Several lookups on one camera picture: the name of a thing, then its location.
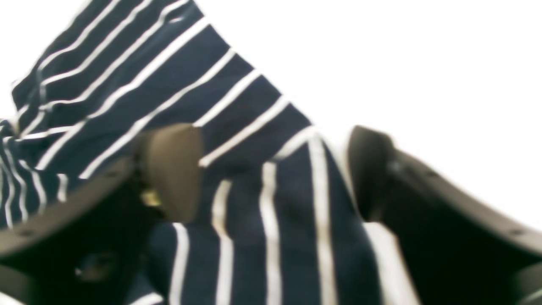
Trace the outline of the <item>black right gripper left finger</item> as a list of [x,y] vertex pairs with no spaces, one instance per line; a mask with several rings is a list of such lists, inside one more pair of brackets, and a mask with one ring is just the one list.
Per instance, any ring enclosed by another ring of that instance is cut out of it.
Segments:
[[172,124],[26,223],[1,230],[1,296],[17,305],[121,305],[157,223],[198,213],[204,139]]

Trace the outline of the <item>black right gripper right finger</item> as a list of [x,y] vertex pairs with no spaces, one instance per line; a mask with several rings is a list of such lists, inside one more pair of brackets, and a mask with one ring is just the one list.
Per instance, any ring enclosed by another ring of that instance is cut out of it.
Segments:
[[540,305],[541,232],[356,126],[347,163],[362,218],[391,230],[423,305]]

